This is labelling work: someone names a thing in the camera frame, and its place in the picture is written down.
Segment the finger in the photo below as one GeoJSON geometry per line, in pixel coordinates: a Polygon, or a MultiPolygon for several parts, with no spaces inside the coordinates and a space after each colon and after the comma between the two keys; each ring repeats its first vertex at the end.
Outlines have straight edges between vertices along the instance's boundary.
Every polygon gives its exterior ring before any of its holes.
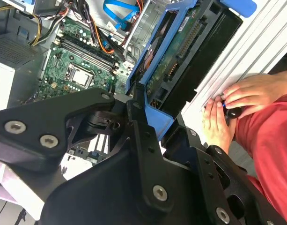
{"type": "Polygon", "coordinates": [[[246,108],[243,113],[239,116],[239,119],[241,119],[242,117],[244,116],[247,116],[247,115],[250,115],[252,113],[255,113],[257,111],[260,111],[262,109],[264,109],[265,106],[264,105],[254,105],[254,106],[251,106],[251,107],[248,107],[246,108]]]}
{"type": "Polygon", "coordinates": [[[236,123],[237,123],[237,119],[231,119],[229,121],[229,130],[230,130],[230,133],[231,133],[231,138],[233,139],[234,137],[234,134],[235,134],[235,130],[236,130],[236,123]]]}
{"type": "Polygon", "coordinates": [[[219,95],[218,95],[218,96],[216,96],[215,101],[217,101],[217,102],[221,102],[221,97],[220,97],[219,95]]]}
{"type": "Polygon", "coordinates": [[[204,112],[204,127],[205,128],[210,128],[211,127],[211,124],[210,124],[210,113],[211,113],[211,110],[212,110],[212,105],[213,105],[213,100],[210,99],[206,105],[206,110],[204,112]]]}
{"type": "Polygon", "coordinates": [[[261,92],[257,90],[254,86],[248,88],[240,88],[226,97],[225,104],[229,104],[244,97],[257,95],[261,95],[261,92]]]}
{"type": "Polygon", "coordinates": [[[230,94],[232,94],[233,92],[237,91],[240,88],[248,88],[250,86],[253,86],[251,82],[249,81],[239,81],[238,83],[233,84],[232,86],[228,87],[227,89],[225,89],[223,91],[223,96],[224,98],[227,98],[230,94]]]}
{"type": "Polygon", "coordinates": [[[248,97],[238,99],[229,104],[226,104],[226,108],[233,109],[236,107],[259,105],[259,104],[261,104],[261,96],[248,96],[248,97]]]}
{"type": "Polygon", "coordinates": [[[217,127],[217,101],[215,100],[213,103],[213,107],[211,110],[210,115],[210,123],[211,123],[211,129],[218,129],[217,127]]]}
{"type": "Polygon", "coordinates": [[[224,130],[225,128],[227,128],[227,123],[224,119],[223,107],[221,102],[217,103],[217,127],[218,130],[224,130]]]}

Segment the red shirt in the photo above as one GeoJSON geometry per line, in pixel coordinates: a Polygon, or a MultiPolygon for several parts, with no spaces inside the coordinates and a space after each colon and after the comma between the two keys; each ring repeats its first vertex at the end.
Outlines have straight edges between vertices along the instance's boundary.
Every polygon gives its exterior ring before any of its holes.
{"type": "Polygon", "coordinates": [[[235,135],[254,160],[251,182],[287,221],[287,95],[240,119],[235,135]]]}

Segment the blue tab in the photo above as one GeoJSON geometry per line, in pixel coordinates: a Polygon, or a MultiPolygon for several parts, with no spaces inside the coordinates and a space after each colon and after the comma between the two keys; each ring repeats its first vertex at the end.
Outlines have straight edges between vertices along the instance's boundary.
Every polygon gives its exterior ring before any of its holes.
{"type": "Polygon", "coordinates": [[[250,17],[257,9],[256,3],[252,0],[220,0],[220,2],[245,18],[250,17]]]}
{"type": "Polygon", "coordinates": [[[147,94],[145,93],[145,114],[147,116],[147,123],[155,128],[158,141],[160,141],[163,136],[166,134],[168,129],[173,123],[173,117],[153,108],[147,102],[147,94]]]}
{"type": "Polygon", "coordinates": [[[34,5],[35,0],[24,0],[23,2],[34,5]]]}

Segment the motherboard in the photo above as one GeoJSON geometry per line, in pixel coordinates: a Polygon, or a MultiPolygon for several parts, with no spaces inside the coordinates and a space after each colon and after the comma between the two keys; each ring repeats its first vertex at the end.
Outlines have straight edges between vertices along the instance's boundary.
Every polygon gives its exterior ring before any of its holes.
{"type": "Polygon", "coordinates": [[[130,63],[104,53],[95,45],[86,26],[66,17],[51,45],[36,100],[92,87],[112,94],[125,93],[131,70],[130,63]]]}

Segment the yellow wire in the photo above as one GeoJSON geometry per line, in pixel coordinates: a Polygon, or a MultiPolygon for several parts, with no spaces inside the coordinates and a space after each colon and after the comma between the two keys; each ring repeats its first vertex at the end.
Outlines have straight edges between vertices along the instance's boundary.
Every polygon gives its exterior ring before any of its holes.
{"type": "MultiPolygon", "coordinates": [[[[0,11],[4,11],[4,10],[8,10],[8,9],[12,9],[14,8],[13,6],[3,6],[3,7],[0,7],[0,11]]],[[[37,20],[37,24],[38,24],[38,30],[37,30],[37,36],[36,36],[36,39],[33,43],[33,46],[36,45],[36,43],[38,42],[39,38],[40,38],[40,33],[41,33],[41,27],[40,27],[40,22],[39,22],[39,18],[32,14],[32,16],[34,16],[34,18],[36,18],[37,20]]]]}
{"type": "Polygon", "coordinates": [[[14,8],[13,6],[3,6],[0,8],[0,11],[4,11],[4,10],[8,10],[8,9],[11,9],[11,8],[14,8]]]}
{"type": "Polygon", "coordinates": [[[39,18],[36,15],[34,15],[34,14],[32,14],[32,16],[34,16],[34,18],[36,18],[37,24],[38,24],[37,35],[36,35],[34,43],[32,44],[32,46],[35,46],[37,44],[39,38],[40,38],[41,28],[40,28],[39,18]]]}

